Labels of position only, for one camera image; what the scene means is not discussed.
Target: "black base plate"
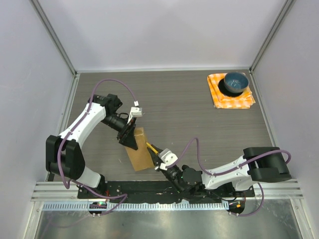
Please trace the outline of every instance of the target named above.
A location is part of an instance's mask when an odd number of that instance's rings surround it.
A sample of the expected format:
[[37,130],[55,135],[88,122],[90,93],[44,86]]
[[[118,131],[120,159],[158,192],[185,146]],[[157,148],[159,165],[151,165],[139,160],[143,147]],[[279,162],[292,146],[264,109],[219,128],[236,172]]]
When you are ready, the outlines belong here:
[[[98,199],[90,192],[81,188],[78,191],[79,199]],[[215,190],[203,190],[202,192],[178,192],[169,181],[108,181],[107,196],[117,196],[127,193],[128,197],[124,203],[179,203],[182,199],[189,203],[220,203],[221,198],[231,198],[229,184],[223,185]],[[254,189],[245,192],[246,197],[254,197]],[[112,202],[119,202],[121,199],[114,199]]]

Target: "dark wooden table surface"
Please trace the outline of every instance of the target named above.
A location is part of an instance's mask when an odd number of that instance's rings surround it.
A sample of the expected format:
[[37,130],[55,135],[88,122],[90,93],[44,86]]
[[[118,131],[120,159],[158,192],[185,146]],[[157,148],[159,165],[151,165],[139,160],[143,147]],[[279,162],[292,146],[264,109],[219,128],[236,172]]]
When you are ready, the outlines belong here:
[[[95,84],[101,79],[122,80],[134,91],[143,117],[137,126],[145,129],[150,143],[169,148],[179,156],[193,137],[200,141],[201,160],[207,169],[221,166],[243,154],[251,146],[271,146],[258,102],[248,110],[216,109],[206,77],[227,71],[158,71],[81,74],[69,124],[83,111]],[[118,95],[129,112],[133,98],[120,84],[103,83],[98,94]],[[124,147],[116,140],[117,132],[100,123],[85,141],[82,151],[86,165],[107,180],[164,180],[153,169],[135,172]],[[184,156],[182,166],[199,169],[196,143]]]

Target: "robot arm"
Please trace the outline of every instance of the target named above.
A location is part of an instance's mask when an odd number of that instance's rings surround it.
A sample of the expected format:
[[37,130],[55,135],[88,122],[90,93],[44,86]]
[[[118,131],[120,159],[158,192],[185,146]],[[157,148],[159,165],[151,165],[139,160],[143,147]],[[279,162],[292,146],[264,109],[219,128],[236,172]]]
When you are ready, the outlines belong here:
[[244,155],[233,162],[208,170],[211,174],[203,173],[182,166],[182,171],[174,164],[178,157],[169,149],[161,150],[153,145],[149,145],[149,152],[152,156],[156,171],[161,171],[164,176],[179,191],[189,191],[200,193],[202,191],[218,190],[225,188],[228,195],[236,195],[236,192],[243,192],[258,182],[282,182],[291,179],[289,170],[281,153],[273,153],[260,158],[257,161],[244,164],[247,160],[262,155],[278,147],[251,147],[244,149]]
[[84,111],[59,136],[49,136],[46,141],[46,170],[54,174],[59,173],[57,165],[57,152],[68,132],[75,126],[76,130],[67,138],[61,154],[61,166],[66,177],[76,180],[92,188],[103,187],[104,177],[85,166],[85,161],[81,148],[86,138],[92,132],[94,127],[102,122],[118,132],[117,139],[119,143],[137,150],[137,143],[134,138],[134,129],[136,127],[136,117],[142,116],[142,108],[132,107],[130,115],[117,114],[116,110],[122,106],[122,102],[116,95],[108,94],[106,97],[94,95],[91,108],[86,117],[80,122],[80,119],[87,112],[89,104]]

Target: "cable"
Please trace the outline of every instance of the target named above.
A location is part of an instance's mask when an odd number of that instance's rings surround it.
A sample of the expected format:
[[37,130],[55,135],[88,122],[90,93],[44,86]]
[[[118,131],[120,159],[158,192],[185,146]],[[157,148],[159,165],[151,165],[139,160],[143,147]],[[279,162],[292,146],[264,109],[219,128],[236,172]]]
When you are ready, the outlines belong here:
[[245,161],[244,163],[239,164],[238,166],[236,166],[236,167],[234,167],[234,168],[231,168],[231,169],[229,169],[229,170],[226,170],[225,172],[212,174],[212,173],[210,173],[209,171],[207,171],[207,170],[204,168],[204,166],[201,164],[201,162],[200,162],[199,139],[198,139],[197,137],[194,137],[194,138],[192,138],[192,139],[188,142],[188,144],[186,145],[185,149],[184,149],[183,152],[181,153],[181,155],[180,155],[180,157],[178,158],[178,160],[176,160],[173,164],[171,164],[171,165],[169,165],[169,166],[166,166],[166,168],[172,168],[173,166],[177,165],[178,162],[183,158],[183,156],[185,155],[186,151],[188,150],[188,148],[190,147],[191,143],[193,143],[194,140],[196,140],[196,144],[197,144],[197,161],[198,161],[199,167],[200,167],[200,169],[201,169],[204,173],[206,173],[206,174],[208,174],[208,175],[210,175],[210,176],[221,176],[221,175],[224,175],[224,174],[233,172],[233,171],[237,170],[238,168],[240,168],[240,167],[242,167],[242,166],[244,166],[244,165],[246,165],[246,164],[248,164],[248,163],[251,163],[251,162],[256,161],[256,160],[258,160],[258,159],[260,159],[260,158],[262,158],[262,157],[265,157],[265,156],[268,156],[268,155],[271,155],[271,154],[274,154],[274,153],[285,153],[285,154],[287,154],[287,155],[288,155],[288,159],[286,160],[286,164],[289,163],[290,160],[291,160],[291,154],[290,154],[288,151],[282,150],[282,149],[277,149],[277,150],[269,151],[269,152],[260,154],[260,155],[258,155],[258,156],[256,156],[256,157],[253,157],[253,158],[251,158],[251,159]]
[[257,184],[260,187],[260,191],[261,191],[261,203],[260,203],[259,207],[255,211],[253,211],[252,213],[248,213],[248,214],[231,213],[232,215],[235,215],[235,216],[238,216],[238,217],[248,217],[248,216],[252,216],[252,215],[258,213],[258,211],[262,208],[262,206],[264,204],[265,194],[264,194],[264,190],[263,190],[263,187],[261,186],[261,184],[260,183],[257,183]]
[[223,199],[222,197],[220,197],[219,195],[217,195],[217,194],[214,193],[213,191],[210,191],[210,193],[214,194],[216,197],[218,197],[219,199],[224,200],[224,201],[226,201],[226,202],[234,202],[234,201],[237,199],[237,197],[235,197],[235,198],[232,199],[232,200],[227,200],[227,199]]
[[60,146],[59,146],[59,149],[58,149],[58,155],[57,155],[57,161],[58,161],[58,168],[59,168],[59,173],[60,173],[60,176],[62,178],[62,182],[64,184],[64,187],[66,189],[69,189],[70,188],[70,180],[68,182],[66,182],[65,180],[65,176],[64,176],[64,173],[63,173],[63,169],[62,169],[62,165],[61,165],[61,152],[62,152],[62,148],[67,140],[67,138],[73,133],[73,131],[77,128],[77,126],[79,126],[79,124],[85,119],[85,117],[87,116],[87,114],[89,113],[90,111],[90,108],[91,108],[91,105],[92,105],[92,101],[93,101],[93,97],[94,97],[94,94],[98,88],[98,86],[105,82],[105,81],[115,81],[115,82],[118,82],[120,84],[122,84],[126,89],[129,90],[129,92],[131,93],[133,99],[135,102],[137,102],[137,99],[133,93],[133,91],[122,81],[120,80],[116,80],[116,79],[104,79],[104,80],[101,80],[100,82],[98,82],[95,87],[93,88],[93,91],[92,91],[92,94],[91,94],[91,97],[90,97],[90,101],[89,101],[89,106],[86,110],[86,112],[84,113],[84,115],[81,117],[81,119],[71,128],[71,130],[66,134],[66,136],[64,137],[64,139],[62,140],[62,142],[60,143]]

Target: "orange checkered cloth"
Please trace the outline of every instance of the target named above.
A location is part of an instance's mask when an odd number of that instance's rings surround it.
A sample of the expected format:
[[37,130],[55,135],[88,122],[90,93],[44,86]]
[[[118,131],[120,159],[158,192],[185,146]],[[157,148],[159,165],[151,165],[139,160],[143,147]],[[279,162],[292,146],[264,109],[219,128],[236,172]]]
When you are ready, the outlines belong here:
[[226,73],[220,73],[207,76],[207,82],[215,107],[222,109],[249,109],[255,103],[249,86],[237,97],[229,97],[220,92],[218,83],[225,78],[225,75]]

